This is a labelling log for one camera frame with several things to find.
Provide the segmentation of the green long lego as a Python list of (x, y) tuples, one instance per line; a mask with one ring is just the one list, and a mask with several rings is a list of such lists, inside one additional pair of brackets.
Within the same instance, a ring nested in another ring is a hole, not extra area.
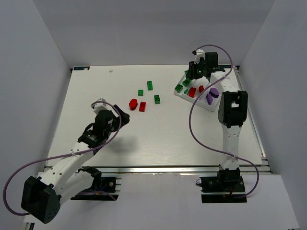
[(185, 86), (185, 87), (188, 87), (189, 84), (190, 84), (190, 82), (191, 82), (191, 79), (186, 78), (186, 79), (182, 82), (182, 85)]
[(149, 91), (152, 91), (152, 90), (153, 90), (153, 83), (152, 83), (152, 81), (147, 81), (147, 89), (148, 89)]

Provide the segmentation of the red round lego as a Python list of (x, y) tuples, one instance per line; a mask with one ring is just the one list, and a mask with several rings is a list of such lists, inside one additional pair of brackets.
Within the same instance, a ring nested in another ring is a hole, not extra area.
[(129, 108), (130, 110), (135, 110), (138, 106), (138, 100), (137, 99), (131, 99), (130, 102), (129, 102)]

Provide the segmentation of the red square lego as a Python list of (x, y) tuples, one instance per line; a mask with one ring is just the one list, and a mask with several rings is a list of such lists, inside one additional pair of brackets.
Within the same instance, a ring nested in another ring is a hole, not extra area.
[(199, 90), (199, 93), (202, 93), (202, 92), (204, 91), (204, 86), (203, 86), (203, 85), (200, 85), (199, 88), (198, 88), (198, 90)]

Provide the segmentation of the green square lego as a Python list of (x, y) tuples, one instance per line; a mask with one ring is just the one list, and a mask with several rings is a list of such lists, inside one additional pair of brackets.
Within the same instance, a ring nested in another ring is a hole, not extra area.
[(178, 85), (175, 87), (175, 91), (176, 91), (177, 93), (180, 93), (180, 92), (182, 91), (182, 89), (183, 89), (183, 85), (181, 85), (181, 84), (178, 84)]

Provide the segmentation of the small red lego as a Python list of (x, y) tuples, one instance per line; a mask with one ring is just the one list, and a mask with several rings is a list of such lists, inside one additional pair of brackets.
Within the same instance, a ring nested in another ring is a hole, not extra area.
[(191, 88), (189, 89), (188, 96), (191, 97), (191, 98), (194, 98), (195, 93), (196, 93), (196, 88), (191, 87)]

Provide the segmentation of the red rectangular lego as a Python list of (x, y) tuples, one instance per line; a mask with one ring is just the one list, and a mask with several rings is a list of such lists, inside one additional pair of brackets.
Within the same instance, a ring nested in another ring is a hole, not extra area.
[(140, 107), (139, 107), (139, 111), (140, 112), (145, 112), (145, 108), (146, 108), (146, 102), (141, 102), (140, 103)]

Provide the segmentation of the purple round lego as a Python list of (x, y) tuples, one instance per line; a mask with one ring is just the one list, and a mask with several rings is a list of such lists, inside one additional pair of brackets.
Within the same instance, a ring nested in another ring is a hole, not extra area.
[(215, 88), (212, 87), (210, 88), (209, 94), (213, 97), (213, 98), (218, 98), (219, 97), (219, 91)]

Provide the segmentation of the green long lego top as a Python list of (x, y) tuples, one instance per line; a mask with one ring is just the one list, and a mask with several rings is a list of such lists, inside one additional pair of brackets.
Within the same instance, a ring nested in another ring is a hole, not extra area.
[(153, 90), (153, 83), (152, 83), (152, 81), (147, 81), (147, 89), (148, 89), (149, 91), (152, 91), (152, 90)]

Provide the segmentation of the purple small lego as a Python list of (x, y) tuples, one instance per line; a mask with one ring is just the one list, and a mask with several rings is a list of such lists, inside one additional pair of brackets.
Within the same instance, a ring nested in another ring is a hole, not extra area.
[(206, 94), (206, 100), (208, 105), (211, 105), (213, 103), (213, 97), (209, 93)]

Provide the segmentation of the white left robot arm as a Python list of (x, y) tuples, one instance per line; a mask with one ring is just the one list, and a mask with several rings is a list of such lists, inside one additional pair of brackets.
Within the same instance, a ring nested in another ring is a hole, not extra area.
[(38, 177), (29, 177), (24, 183), (21, 207), (44, 224), (52, 221), (69, 199), (80, 193), (94, 194), (103, 186), (101, 172), (94, 167), (82, 167), (90, 160), (110, 135), (130, 121), (130, 115), (114, 105), (115, 112), (104, 105), (95, 107), (96, 117), (89, 124), (68, 157), (63, 157)]

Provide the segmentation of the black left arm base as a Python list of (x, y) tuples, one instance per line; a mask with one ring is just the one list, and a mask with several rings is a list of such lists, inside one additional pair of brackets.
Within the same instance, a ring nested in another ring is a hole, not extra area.
[(77, 173), (81, 172), (88, 173), (93, 178), (92, 185), (79, 192), (71, 200), (116, 201), (118, 199), (118, 193), (121, 190), (121, 178), (103, 176), (97, 168), (89, 166), (78, 169)]

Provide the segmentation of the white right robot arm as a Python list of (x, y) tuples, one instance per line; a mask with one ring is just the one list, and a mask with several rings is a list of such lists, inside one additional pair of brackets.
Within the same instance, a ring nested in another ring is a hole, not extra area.
[(217, 150), (201, 143), (194, 135), (191, 128), (191, 115), (189, 113), (189, 129), (194, 140), (201, 146), (224, 156), (219, 164), (221, 171), (235, 171), (238, 164), (238, 144), (240, 131), (247, 118), (248, 93), (240, 91), (228, 78), (229, 73), (218, 76), (217, 72), (223, 72), (218, 67), (218, 54), (216, 52), (204, 52), (202, 49), (194, 50), (195, 60), (189, 63), (187, 78), (190, 80), (205, 77), (209, 85), (205, 90), (214, 86), (221, 96), (218, 109), (218, 120), (223, 130), (223, 149)]

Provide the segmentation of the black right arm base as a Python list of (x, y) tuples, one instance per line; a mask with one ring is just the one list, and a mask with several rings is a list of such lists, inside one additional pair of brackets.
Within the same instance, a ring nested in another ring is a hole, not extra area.
[(216, 176), (201, 177), (195, 182), (201, 188), (203, 204), (246, 203), (246, 191), (240, 170), (220, 169)]

